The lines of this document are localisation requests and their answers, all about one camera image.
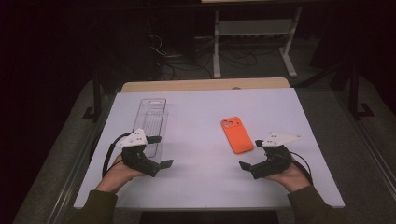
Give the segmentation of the person's left hand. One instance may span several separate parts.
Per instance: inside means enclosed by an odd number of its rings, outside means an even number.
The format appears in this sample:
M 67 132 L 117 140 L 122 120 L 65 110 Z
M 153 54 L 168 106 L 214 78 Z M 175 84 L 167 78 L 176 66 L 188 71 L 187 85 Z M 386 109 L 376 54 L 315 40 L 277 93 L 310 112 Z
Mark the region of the person's left hand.
M 126 166 L 119 155 L 95 189 L 117 193 L 127 182 L 139 176 L 144 176 L 144 174 Z

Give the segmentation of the light wooden table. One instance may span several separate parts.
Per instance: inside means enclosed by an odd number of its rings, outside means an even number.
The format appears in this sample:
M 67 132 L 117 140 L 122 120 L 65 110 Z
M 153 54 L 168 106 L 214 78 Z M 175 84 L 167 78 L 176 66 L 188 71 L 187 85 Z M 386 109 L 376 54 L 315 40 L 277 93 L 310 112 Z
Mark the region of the light wooden table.
M 289 87 L 289 82 L 283 77 L 259 77 L 127 82 L 122 86 L 121 92 L 213 91 Z

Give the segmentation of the grey metal rail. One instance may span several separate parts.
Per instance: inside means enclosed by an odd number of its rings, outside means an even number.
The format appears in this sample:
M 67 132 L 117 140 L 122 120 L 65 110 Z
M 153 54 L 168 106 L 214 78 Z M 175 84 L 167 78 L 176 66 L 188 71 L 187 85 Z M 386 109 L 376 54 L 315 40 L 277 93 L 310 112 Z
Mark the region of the grey metal rail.
M 95 151 L 107 116 L 114 102 L 114 95 L 100 98 L 98 119 L 87 118 L 72 109 L 65 129 L 60 133 L 60 145 L 55 145 L 55 158 L 51 159 L 51 170 L 62 175 L 62 184 L 57 190 L 56 201 L 50 209 L 45 224 L 63 224 L 68 213 L 73 210 L 79 188 L 90 164 L 91 154 Z
M 396 175 L 390 170 L 389 165 L 386 163 L 385 159 L 379 152 L 378 147 L 375 145 L 373 138 L 369 135 L 368 131 L 361 123 L 361 117 L 354 115 L 349 110 L 348 100 L 345 95 L 341 92 L 337 92 L 335 95 L 340 106 L 345 111 L 346 116 L 360 137 L 360 140 L 368 150 L 371 160 L 373 161 L 376 170 L 379 172 L 379 175 L 388 188 L 389 193 L 396 201 Z

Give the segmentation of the clear plastic box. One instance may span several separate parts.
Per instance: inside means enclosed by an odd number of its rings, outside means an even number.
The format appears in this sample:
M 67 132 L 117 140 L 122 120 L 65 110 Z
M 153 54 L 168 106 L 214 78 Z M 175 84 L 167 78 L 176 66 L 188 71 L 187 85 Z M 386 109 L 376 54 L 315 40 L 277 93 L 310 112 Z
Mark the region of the clear plastic box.
M 167 122 L 166 100 L 164 98 L 148 98 L 140 102 L 134 129 L 142 128 L 146 136 L 160 136 L 160 143 L 148 144 L 145 155 L 152 161 L 160 162 Z

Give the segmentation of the black metal stand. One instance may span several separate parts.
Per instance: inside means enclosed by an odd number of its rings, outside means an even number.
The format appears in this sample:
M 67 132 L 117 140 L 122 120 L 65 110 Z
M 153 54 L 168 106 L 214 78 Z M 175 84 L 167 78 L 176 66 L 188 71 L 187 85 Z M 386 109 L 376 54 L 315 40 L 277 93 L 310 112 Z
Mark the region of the black metal stand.
M 366 103 L 359 103 L 359 80 L 360 74 L 358 63 L 354 62 L 351 66 L 352 74 L 349 82 L 349 103 L 348 109 L 354 119 L 360 120 L 365 117 L 373 117 L 375 114 Z
M 92 77 L 92 95 L 93 106 L 86 108 L 83 118 L 92 119 L 93 122 L 96 122 L 99 119 L 102 111 L 101 85 L 97 72 L 94 72 Z

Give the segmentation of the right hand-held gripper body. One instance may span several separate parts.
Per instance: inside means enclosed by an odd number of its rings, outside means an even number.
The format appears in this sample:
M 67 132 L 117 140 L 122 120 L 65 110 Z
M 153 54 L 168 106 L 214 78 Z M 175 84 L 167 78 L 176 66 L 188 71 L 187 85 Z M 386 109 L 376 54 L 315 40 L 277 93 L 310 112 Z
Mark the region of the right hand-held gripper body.
M 285 147 L 286 144 L 299 141 L 302 137 L 297 134 L 269 133 L 262 143 L 266 160 L 252 165 L 250 172 L 255 179 L 268 175 L 279 174 L 290 167 L 292 156 Z

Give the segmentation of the person's right hand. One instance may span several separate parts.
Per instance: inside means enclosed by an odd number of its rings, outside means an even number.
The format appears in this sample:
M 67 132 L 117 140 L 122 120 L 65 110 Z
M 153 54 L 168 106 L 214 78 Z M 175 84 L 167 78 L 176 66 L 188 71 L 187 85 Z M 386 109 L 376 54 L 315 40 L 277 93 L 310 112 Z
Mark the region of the person's right hand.
M 266 179 L 275 181 L 288 192 L 294 192 L 310 186 L 310 182 L 305 177 L 304 173 L 293 162 L 290 164 L 290 167 L 282 173 L 268 175 Z

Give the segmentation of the white metal desk frame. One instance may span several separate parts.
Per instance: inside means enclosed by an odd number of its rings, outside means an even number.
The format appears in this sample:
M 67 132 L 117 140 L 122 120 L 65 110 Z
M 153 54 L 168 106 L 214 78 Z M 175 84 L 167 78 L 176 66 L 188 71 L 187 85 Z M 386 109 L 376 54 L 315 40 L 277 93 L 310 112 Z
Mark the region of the white metal desk frame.
M 290 46 L 294 38 L 302 8 L 297 7 L 291 19 L 273 20 L 247 20 L 247 21 L 221 21 L 219 13 L 215 13 L 214 25 L 214 53 L 213 72 L 214 78 L 221 78 L 219 38 L 233 35 L 286 35 L 287 40 L 278 51 L 290 77 L 297 77 L 296 70 L 289 56 Z

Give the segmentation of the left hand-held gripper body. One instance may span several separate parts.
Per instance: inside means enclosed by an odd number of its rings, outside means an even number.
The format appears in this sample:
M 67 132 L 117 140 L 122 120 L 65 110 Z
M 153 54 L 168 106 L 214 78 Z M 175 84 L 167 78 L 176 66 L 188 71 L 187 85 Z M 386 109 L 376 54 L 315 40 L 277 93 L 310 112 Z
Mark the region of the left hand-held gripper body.
M 123 163 L 131 169 L 154 177 L 160 171 L 160 164 L 150 160 L 144 150 L 148 145 L 147 135 L 142 128 L 124 137 L 117 147 L 121 148 Z

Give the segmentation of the orange phone case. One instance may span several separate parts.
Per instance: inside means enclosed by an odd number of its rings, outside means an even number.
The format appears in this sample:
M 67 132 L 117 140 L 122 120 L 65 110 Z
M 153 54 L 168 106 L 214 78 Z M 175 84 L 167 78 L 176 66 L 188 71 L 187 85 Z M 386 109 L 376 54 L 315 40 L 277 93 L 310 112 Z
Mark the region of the orange phone case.
M 235 154 L 248 152 L 254 148 L 247 130 L 240 118 L 223 119 L 220 123 Z

